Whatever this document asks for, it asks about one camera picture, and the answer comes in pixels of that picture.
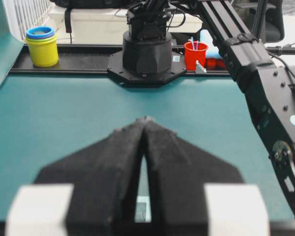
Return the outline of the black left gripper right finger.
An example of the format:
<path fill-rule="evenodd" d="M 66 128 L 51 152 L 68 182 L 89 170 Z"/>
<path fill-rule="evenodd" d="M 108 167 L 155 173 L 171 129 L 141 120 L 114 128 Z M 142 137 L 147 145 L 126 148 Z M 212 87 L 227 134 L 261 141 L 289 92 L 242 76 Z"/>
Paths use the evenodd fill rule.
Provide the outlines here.
<path fill-rule="evenodd" d="M 152 220 L 163 230 L 203 230 L 208 224 L 204 184 L 244 182 L 234 165 L 151 120 L 143 138 Z"/>

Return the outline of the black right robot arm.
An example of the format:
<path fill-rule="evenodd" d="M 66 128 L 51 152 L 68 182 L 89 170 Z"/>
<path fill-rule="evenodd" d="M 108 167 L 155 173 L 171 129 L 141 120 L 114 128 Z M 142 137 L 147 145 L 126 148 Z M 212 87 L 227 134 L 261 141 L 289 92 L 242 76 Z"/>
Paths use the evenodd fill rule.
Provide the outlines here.
<path fill-rule="evenodd" d="M 197 10 L 245 95 L 253 125 L 295 215 L 295 66 L 276 66 L 229 1 L 200 0 Z"/>

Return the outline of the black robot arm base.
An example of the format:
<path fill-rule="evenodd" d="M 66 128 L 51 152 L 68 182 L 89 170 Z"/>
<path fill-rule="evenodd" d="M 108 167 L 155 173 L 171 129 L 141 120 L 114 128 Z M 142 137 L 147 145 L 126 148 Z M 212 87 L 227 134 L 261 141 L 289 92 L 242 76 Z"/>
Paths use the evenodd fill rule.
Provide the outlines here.
<path fill-rule="evenodd" d="M 160 86 L 186 73 L 182 56 L 173 52 L 167 31 L 167 0 L 147 0 L 128 9 L 122 51 L 111 54 L 107 71 L 125 84 Z"/>

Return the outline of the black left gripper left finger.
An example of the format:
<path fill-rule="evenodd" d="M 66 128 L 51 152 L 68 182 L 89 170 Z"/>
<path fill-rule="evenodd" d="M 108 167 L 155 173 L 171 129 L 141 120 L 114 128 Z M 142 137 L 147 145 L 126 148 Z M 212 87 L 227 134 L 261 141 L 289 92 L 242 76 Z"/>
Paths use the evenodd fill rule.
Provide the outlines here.
<path fill-rule="evenodd" d="M 74 185 L 68 225 L 109 229 L 134 220 L 145 124 L 139 119 L 40 170 L 36 184 Z"/>

